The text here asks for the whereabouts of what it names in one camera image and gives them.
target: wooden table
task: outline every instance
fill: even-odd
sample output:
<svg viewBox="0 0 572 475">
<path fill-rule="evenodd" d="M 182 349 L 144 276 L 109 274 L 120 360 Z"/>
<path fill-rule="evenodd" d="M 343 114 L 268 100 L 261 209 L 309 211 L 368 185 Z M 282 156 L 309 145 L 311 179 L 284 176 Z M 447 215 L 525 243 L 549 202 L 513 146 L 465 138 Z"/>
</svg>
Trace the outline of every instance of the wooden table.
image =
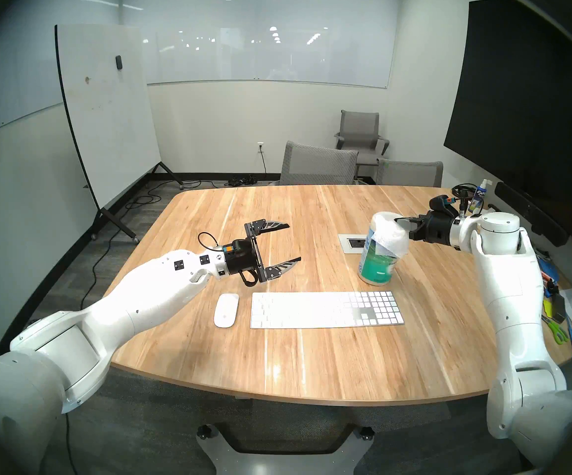
<svg viewBox="0 0 572 475">
<path fill-rule="evenodd" d="M 131 269 L 185 248 L 199 253 L 200 231 L 219 242 L 245 236 L 266 218 L 290 229 L 258 238 L 266 263 L 302 261 L 284 277 L 245 287 L 239 276 L 207 285 L 171 320 L 135 336 L 115 353 L 121 369 L 192 388 L 305 404 L 393 405 L 487 392 L 496 371 L 493 326 L 482 305 L 471 254 L 410 242 L 391 282 L 357 276 L 360 255 L 346 255 L 337 234 L 366 233 L 378 211 L 425 213 L 448 189 L 399 186 L 275 186 L 178 194 L 134 250 L 108 293 Z M 403 326 L 263 330 L 250 328 L 253 292 L 391 290 Z M 213 323 L 221 293 L 238 293 L 233 327 Z M 572 356 L 543 326 L 550 355 Z"/>
</svg>

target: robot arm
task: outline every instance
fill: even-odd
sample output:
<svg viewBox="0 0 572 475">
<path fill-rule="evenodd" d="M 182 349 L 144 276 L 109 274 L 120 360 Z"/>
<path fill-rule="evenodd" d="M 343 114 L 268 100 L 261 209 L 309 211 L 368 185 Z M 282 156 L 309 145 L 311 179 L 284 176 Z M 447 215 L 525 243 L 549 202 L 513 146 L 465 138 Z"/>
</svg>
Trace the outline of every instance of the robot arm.
<svg viewBox="0 0 572 475">
<path fill-rule="evenodd" d="M 245 224 L 245 239 L 200 255 L 171 251 L 128 272 L 90 307 L 54 313 L 24 330 L 11 342 L 11 352 L 0 356 L 2 446 L 36 473 L 59 413 L 70 412 L 99 389 L 116 349 L 169 320 L 211 277 L 240 274 L 247 286 L 281 277 L 301 258 L 265 268 L 256 238 L 288 227 L 258 220 Z"/>
<path fill-rule="evenodd" d="M 463 218 L 447 196 L 409 222 L 413 240 L 473 254 L 484 307 L 497 343 L 497 372 L 486 421 L 495 438 L 510 438 L 535 466 L 547 464 L 572 424 L 572 391 L 547 352 L 541 309 L 543 281 L 526 230 L 513 214 Z"/>
</svg>

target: baseboard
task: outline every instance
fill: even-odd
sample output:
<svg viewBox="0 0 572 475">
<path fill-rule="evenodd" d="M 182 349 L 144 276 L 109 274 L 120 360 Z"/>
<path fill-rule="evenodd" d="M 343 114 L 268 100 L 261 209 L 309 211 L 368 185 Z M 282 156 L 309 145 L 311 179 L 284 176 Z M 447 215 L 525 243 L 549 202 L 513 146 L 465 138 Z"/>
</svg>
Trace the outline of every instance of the baseboard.
<svg viewBox="0 0 572 475">
<path fill-rule="evenodd" d="M 147 182 L 151 180 L 151 173 L 146 173 L 141 179 L 135 183 L 125 194 L 123 194 L 108 210 L 112 214 L 116 214 L 125 204 L 127 204 L 136 193 L 141 190 Z M 75 260 L 75 258 L 82 252 L 90 241 L 90 235 L 92 233 L 99 233 L 99 231 L 109 223 L 110 220 L 101 215 L 93 221 L 90 227 L 81 235 L 77 241 L 63 254 L 63 257 L 53 266 L 46 277 L 39 283 L 39 286 L 26 303 L 24 303 L 22 309 L 15 316 L 11 324 L 6 329 L 2 340 L 0 341 L 0 356 L 9 352 L 9 344 L 11 340 L 17 337 L 26 327 L 31 316 L 37 310 L 37 307 L 46 297 L 48 292 L 55 286 L 57 280 L 62 277 L 62 274 L 66 271 L 68 266 Z"/>
<path fill-rule="evenodd" d="M 174 173 L 176 177 L 182 181 L 193 181 L 193 180 L 230 180 L 236 177 L 243 177 L 246 175 L 252 175 L 258 181 L 279 180 L 281 173 L 207 173 L 207 172 L 188 172 L 188 173 Z M 152 180 L 172 180 L 172 176 L 169 173 L 153 173 Z"/>
</svg>

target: office chair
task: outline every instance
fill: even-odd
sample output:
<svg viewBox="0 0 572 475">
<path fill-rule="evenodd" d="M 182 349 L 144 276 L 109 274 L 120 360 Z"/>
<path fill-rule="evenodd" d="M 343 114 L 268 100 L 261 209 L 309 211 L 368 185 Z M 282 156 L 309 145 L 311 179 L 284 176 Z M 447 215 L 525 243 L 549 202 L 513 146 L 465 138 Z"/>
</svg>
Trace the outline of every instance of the office chair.
<svg viewBox="0 0 572 475">
<path fill-rule="evenodd" d="M 378 135 L 378 117 L 378 112 L 341 111 L 341 128 L 334 135 L 337 138 L 337 149 L 358 150 L 357 170 L 360 165 L 378 165 L 378 159 L 385 154 L 389 146 L 389 140 Z M 385 142 L 380 154 L 376 153 L 378 140 Z"/>
<path fill-rule="evenodd" d="M 337 151 L 288 141 L 281 177 L 275 185 L 351 185 L 356 157 L 356 151 Z"/>
<path fill-rule="evenodd" d="M 376 185 L 442 187 L 442 162 L 393 162 L 380 159 Z"/>
</svg>

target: metal base plate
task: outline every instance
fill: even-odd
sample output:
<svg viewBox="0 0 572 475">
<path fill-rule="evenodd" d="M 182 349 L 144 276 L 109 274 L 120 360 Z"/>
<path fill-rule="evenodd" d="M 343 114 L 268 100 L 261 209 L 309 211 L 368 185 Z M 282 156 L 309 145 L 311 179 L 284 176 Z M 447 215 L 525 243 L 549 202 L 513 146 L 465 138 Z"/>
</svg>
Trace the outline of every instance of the metal base plate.
<svg viewBox="0 0 572 475">
<path fill-rule="evenodd" d="M 340 234 L 338 240 L 341 242 L 343 253 L 363 253 L 363 247 L 352 247 L 350 240 L 365 240 L 367 235 L 347 235 Z"/>
<path fill-rule="evenodd" d="M 355 429 L 334 452 L 325 455 L 263 455 L 238 453 L 215 426 L 209 425 L 210 437 L 196 440 L 216 466 L 218 475 L 345 475 L 354 468 L 370 449 L 372 439 L 364 440 Z"/>
</svg>

